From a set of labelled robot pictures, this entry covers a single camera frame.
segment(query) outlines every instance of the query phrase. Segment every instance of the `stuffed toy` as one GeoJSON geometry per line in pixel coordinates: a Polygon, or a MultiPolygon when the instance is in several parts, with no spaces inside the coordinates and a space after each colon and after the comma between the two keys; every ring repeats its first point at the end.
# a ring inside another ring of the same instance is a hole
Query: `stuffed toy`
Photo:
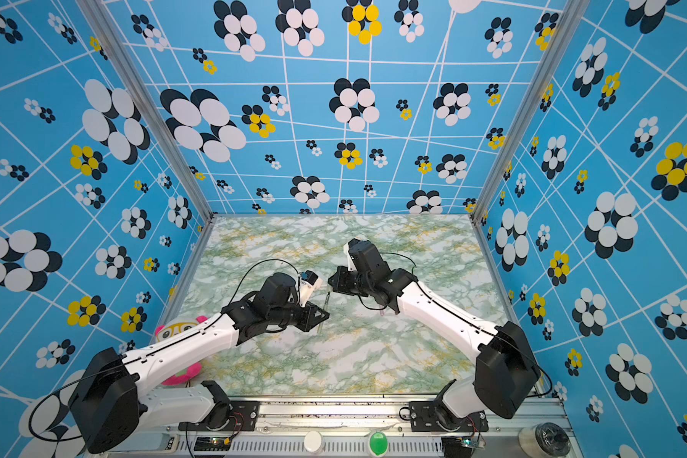
{"type": "MultiPolygon", "coordinates": [[[[180,334],[183,331],[187,331],[189,329],[192,329],[196,326],[198,326],[200,323],[203,323],[206,321],[208,318],[205,316],[198,316],[197,318],[193,319],[190,318],[189,316],[177,316],[175,319],[171,320],[168,324],[164,326],[159,326],[155,330],[155,340],[156,342],[162,342],[165,339],[169,339],[173,337],[174,335],[180,334]]],[[[171,386],[171,385],[181,385],[182,383],[185,383],[189,380],[191,380],[193,377],[198,375],[202,371],[202,364],[201,363],[193,363],[190,366],[188,366],[186,369],[183,371],[180,371],[179,373],[175,374],[174,376],[168,378],[163,382],[163,385],[166,386],[171,386]]]]}

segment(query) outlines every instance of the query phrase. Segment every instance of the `blue patterned wall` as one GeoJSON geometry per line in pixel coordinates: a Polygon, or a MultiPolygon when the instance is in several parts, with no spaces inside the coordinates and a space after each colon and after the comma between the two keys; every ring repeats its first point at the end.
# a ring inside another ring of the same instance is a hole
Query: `blue patterned wall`
{"type": "Polygon", "coordinates": [[[595,0],[480,221],[588,458],[687,457],[687,0],[595,0]]]}
{"type": "MultiPolygon", "coordinates": [[[[111,62],[74,2],[0,2],[0,456],[54,455],[21,415],[96,352],[146,345],[198,239],[111,62]]],[[[38,433],[75,435],[67,399],[38,433]]]]}
{"type": "Polygon", "coordinates": [[[105,2],[219,213],[463,213],[565,4],[105,2]]]}

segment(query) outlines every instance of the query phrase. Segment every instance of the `marble tabletop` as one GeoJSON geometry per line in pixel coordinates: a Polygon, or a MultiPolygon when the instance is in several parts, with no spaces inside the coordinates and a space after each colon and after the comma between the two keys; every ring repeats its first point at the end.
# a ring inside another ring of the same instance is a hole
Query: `marble tabletop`
{"type": "MultiPolygon", "coordinates": [[[[417,262],[414,273],[430,288],[470,313],[499,324],[503,304],[467,215],[330,215],[219,218],[188,296],[183,315],[211,316],[225,306],[247,269],[280,258],[324,279],[311,301],[324,305],[325,281],[346,264],[343,246],[364,237],[381,252],[417,262]]],[[[408,260],[383,255],[392,268],[408,260]]],[[[278,261],[257,266],[237,298],[259,289],[274,272],[295,277],[278,261]]],[[[369,307],[379,307],[366,298],[369,307]]],[[[309,333],[289,328],[260,335],[202,361],[194,382],[217,380],[232,396],[312,393],[436,393],[475,367],[462,353],[419,322],[364,308],[356,297],[331,294],[328,321],[309,333]]]]}

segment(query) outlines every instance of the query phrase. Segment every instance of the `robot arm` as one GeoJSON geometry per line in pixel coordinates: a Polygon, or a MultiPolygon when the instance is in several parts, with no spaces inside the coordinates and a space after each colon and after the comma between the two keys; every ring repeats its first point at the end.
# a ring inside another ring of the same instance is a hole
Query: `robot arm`
{"type": "Polygon", "coordinates": [[[469,413],[483,408],[504,418],[514,416],[540,375],[521,327],[512,322],[498,326],[467,313],[414,274],[391,270],[367,240],[351,240],[344,251],[349,266],[339,266],[328,280],[334,292],[372,296],[396,314],[427,325],[476,365],[475,377],[453,380],[435,399],[438,421],[444,429],[457,429],[469,413]]]}
{"type": "Polygon", "coordinates": [[[69,400],[82,439],[91,453],[120,444],[138,428],[191,421],[210,429],[224,425],[231,403],[216,382],[190,389],[154,389],[163,380],[203,358],[235,347],[276,325],[308,332],[329,314],[308,302],[317,276],[307,271],[300,302],[296,281],[284,273],[268,277],[259,291],[234,301],[205,322],[169,339],[118,355],[97,353],[69,400]]]}

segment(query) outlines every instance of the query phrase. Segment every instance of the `green button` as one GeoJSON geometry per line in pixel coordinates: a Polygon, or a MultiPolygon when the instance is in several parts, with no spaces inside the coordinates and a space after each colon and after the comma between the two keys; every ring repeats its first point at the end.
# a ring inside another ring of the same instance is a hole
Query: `green button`
{"type": "Polygon", "coordinates": [[[369,437],[369,448],[375,456],[381,456],[387,453],[388,446],[387,436],[383,435],[381,432],[376,432],[369,437]]]}

